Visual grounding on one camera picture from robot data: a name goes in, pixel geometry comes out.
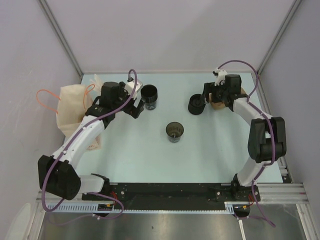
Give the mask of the black ribbed cup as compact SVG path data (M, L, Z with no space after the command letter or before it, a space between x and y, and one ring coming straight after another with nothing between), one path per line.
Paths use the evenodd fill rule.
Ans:
M190 97L187 109L192 115L200 115L203 113L205 106L204 95L197 93Z
M144 85L140 91L140 94L147 110L154 110L157 107L158 90L154 85Z

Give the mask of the translucent dark single cup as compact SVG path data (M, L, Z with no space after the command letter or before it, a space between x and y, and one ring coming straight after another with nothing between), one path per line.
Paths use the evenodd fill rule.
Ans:
M179 122L170 122L165 128L165 132L171 143L177 143L184 134L184 127Z

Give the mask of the translucent bag with orange handles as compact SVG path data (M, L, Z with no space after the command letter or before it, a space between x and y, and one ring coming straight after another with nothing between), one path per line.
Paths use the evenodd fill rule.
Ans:
M80 126L86 111L93 104L91 92L101 92L101 89L92 83L88 86L82 84L67 85L60 88L59 95L52 93L47 89L40 89L36 93L37 102L53 111L56 115L57 127L64 134L65 139L68 140L72 134ZM39 99L40 92L47 92L58 99L56 109L43 104Z

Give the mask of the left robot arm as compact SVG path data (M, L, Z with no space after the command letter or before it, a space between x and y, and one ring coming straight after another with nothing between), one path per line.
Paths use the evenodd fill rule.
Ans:
M78 194L93 194L100 200L110 196L108 179L91 173L78 175L76 168L90 144L115 119L116 113L124 112L137 119L144 110L144 102L135 105L142 83L105 82L101 93L86 110L85 116L75 132L52 155L42 155L38 160L39 187L65 200L72 200Z

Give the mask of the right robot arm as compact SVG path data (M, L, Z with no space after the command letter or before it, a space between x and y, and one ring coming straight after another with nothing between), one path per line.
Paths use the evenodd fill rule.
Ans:
M204 84L204 104L222 104L238 114L249 126L247 149L249 158L241 171L235 174L227 192L236 201L248 200L259 194L256 186L264 170L287 152L285 120L262 111L242 90L238 74L215 70L214 82Z

